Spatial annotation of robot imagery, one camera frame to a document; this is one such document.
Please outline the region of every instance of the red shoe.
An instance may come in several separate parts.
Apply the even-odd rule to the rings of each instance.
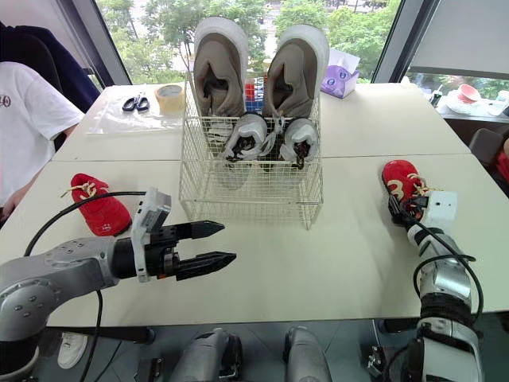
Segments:
[[[94,195],[108,193],[108,185],[85,173],[77,173],[71,180],[72,199],[83,201]],[[80,207],[88,227],[97,236],[117,236],[130,224],[130,214],[116,197],[104,197]]]
[[[411,197],[422,197],[427,191],[425,180],[419,176],[415,166],[403,160],[388,162],[383,167],[383,183],[387,191],[394,195],[401,204]],[[422,214],[413,209],[412,205],[407,206],[407,211],[412,211],[416,219],[420,219]]]

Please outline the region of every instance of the purple tissue box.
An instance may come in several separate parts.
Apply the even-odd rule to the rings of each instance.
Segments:
[[[359,71],[350,73],[342,66],[331,65],[327,67],[320,90],[338,98],[344,98],[356,88]]]

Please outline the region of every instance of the black cable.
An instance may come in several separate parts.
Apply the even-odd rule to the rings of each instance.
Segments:
[[[52,217],[50,220],[48,220],[42,227],[37,231],[35,236],[30,240],[30,243],[28,247],[25,250],[24,257],[30,256],[32,253],[33,247],[35,247],[35,244],[37,241],[41,238],[41,236],[46,232],[46,230],[51,227],[53,223],[55,223],[57,220],[59,220],[62,216],[67,215],[68,213],[74,211],[75,209],[78,209],[82,205],[85,205],[91,201],[96,201],[98,199],[103,199],[104,197],[121,197],[121,196],[127,196],[127,195],[145,195],[145,191],[119,191],[114,193],[103,193],[101,195],[96,195],[94,197],[89,197],[88,199],[85,199],[83,201],[79,201],[75,203],[74,205],[69,205],[66,209],[63,209],[59,213],[57,213],[54,217]],[[97,311],[97,322],[95,323],[95,331],[94,331],[94,337],[92,338],[92,344],[90,348],[90,353],[88,354],[87,364],[85,365],[85,369],[83,370],[83,373],[81,374],[80,382],[84,382],[85,378],[87,377],[88,369],[90,368],[90,364],[92,363],[92,358],[94,356],[95,347],[97,346],[97,337],[99,336],[99,328],[101,326],[101,318],[103,316],[103,294],[100,290],[96,291],[97,298],[99,300],[99,308]]]
[[[33,247],[35,247],[36,242],[41,238],[42,234],[46,232],[46,230],[57,220],[59,220],[62,216],[67,215],[68,213],[74,211],[75,209],[78,209],[84,204],[87,204],[91,201],[96,201],[98,199],[102,199],[104,197],[121,197],[125,195],[145,195],[145,191],[119,191],[116,193],[103,193],[101,195],[96,195],[94,197],[89,197],[88,199],[85,199],[84,201],[79,201],[75,203],[74,205],[69,205],[66,209],[63,209],[59,213],[57,213],[54,217],[52,217],[50,220],[48,220],[45,225],[41,227],[41,229],[35,234],[35,236],[30,240],[30,243],[28,247],[25,250],[24,257],[30,256],[32,253]]]
[[[106,366],[104,366],[103,371],[101,371],[99,373],[99,375],[94,379],[94,382],[99,382],[99,380],[101,379],[101,376],[103,376],[103,374],[108,370],[108,368],[110,367],[111,363],[113,362],[115,356],[117,355],[117,352],[120,349],[121,344],[122,344],[122,341],[119,341],[119,344],[115,348],[115,351],[113,352],[113,354],[111,354],[110,360],[108,361]]]
[[[81,373],[80,382],[84,382],[85,378],[87,378],[88,369],[92,363],[92,358],[94,356],[95,346],[97,345],[97,337],[99,336],[99,327],[101,326],[101,318],[103,316],[103,294],[100,290],[95,291],[97,293],[97,298],[99,299],[99,309],[97,310],[97,322],[95,323],[95,332],[94,337],[92,338],[92,345],[90,347],[90,353],[88,354],[87,363],[85,364],[85,369]]]
[[[408,203],[411,202],[411,199],[409,199],[408,201],[402,203],[402,206],[400,207],[399,211],[401,212],[401,214],[403,214],[405,217],[407,217],[408,219],[410,219],[410,221],[414,224],[416,224],[418,227],[420,227],[421,229],[423,229],[424,231],[426,231],[429,235],[431,235],[438,243],[442,244],[445,249],[447,249],[449,252],[451,252],[451,255],[450,255],[450,259],[455,259],[457,260],[461,265],[463,265],[463,267],[467,270],[467,272],[470,274],[470,276],[472,277],[472,280],[474,282],[474,284],[476,284],[476,289],[477,289],[477,297],[478,297],[478,305],[477,305],[477,311],[476,311],[476,315],[474,317],[474,322],[477,321],[477,319],[480,317],[480,315],[483,313],[483,308],[484,308],[484,293],[483,293],[483,288],[482,286],[480,285],[480,281],[479,279],[477,278],[477,275],[476,273],[473,271],[473,269],[468,265],[468,263],[465,261],[465,255],[460,255],[459,253],[457,253],[454,248],[452,248],[450,245],[448,245],[441,237],[439,237],[435,232],[431,231],[429,228],[427,228],[423,223],[421,223],[419,220],[417,220],[415,217],[411,216],[407,211],[406,211],[406,205],[408,205]],[[432,259],[429,259],[430,262],[433,262],[433,261],[437,261],[438,260],[438,257],[435,257],[435,258],[432,258]]]
[[[405,350],[407,350],[407,349],[408,349],[408,345],[407,346],[403,346],[402,348],[400,348],[400,350],[398,350],[396,353],[394,353],[394,356],[392,356],[392,358],[389,360],[389,362],[387,362],[387,365],[386,365],[386,367],[383,370],[382,382],[389,382],[390,381],[390,367],[392,366],[394,361],[396,361],[396,359],[399,356],[401,356],[403,354],[403,352],[405,352]]]

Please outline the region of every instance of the plastic bag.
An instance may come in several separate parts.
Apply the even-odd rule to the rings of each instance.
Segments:
[[[155,96],[156,90],[165,85],[112,86],[105,96],[101,112],[94,115],[88,134],[123,134],[145,131],[181,130],[184,109],[162,114]],[[131,97],[144,93],[150,107],[146,111],[123,111],[123,104]]]

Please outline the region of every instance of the pink bowl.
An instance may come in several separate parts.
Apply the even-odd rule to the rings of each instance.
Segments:
[[[463,84],[458,88],[458,99],[463,103],[480,101],[480,94],[473,86]]]

